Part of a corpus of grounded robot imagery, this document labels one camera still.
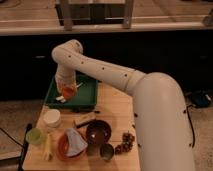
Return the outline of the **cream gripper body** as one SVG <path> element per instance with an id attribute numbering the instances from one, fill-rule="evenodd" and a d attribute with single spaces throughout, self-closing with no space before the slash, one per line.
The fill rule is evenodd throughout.
<path id="1" fill-rule="evenodd" d="M 58 91 L 59 91 L 59 93 L 60 93 L 61 95 L 62 95 L 62 89 L 63 89 L 64 87 L 74 87 L 74 88 L 76 88 L 76 92 L 77 92 L 76 84 L 67 85 L 67 84 L 63 84 L 63 83 L 58 83 L 58 84 L 57 84 L 57 87 L 58 87 Z"/>

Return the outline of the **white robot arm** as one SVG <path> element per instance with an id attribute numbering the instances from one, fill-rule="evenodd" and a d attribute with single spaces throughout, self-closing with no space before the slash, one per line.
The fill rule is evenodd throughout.
<path id="1" fill-rule="evenodd" d="M 175 79 L 89 58 L 77 40 L 56 46 L 52 58 L 57 79 L 78 70 L 132 97 L 141 171 L 195 171 L 186 102 Z"/>

